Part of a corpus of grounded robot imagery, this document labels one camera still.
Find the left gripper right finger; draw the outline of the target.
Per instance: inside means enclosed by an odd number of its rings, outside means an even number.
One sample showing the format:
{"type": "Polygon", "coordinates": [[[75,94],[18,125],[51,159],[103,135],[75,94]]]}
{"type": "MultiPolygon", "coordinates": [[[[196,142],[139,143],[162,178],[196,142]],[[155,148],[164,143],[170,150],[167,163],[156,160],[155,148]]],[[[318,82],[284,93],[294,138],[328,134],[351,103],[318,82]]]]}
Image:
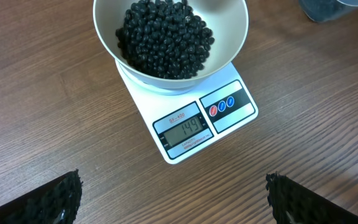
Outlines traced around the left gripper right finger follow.
{"type": "Polygon", "coordinates": [[[278,173],[266,175],[267,201],[278,224],[358,224],[358,216],[278,173]]]}

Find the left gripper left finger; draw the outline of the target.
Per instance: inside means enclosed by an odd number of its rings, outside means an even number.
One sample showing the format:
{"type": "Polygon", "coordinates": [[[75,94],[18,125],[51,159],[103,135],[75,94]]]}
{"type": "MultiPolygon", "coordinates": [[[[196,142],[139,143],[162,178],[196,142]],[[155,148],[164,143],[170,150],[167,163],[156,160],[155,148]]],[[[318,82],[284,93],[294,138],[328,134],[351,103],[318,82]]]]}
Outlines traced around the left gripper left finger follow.
{"type": "Polygon", "coordinates": [[[67,172],[0,206],[0,224],[72,224],[80,207],[82,185],[77,169],[67,172]]]}

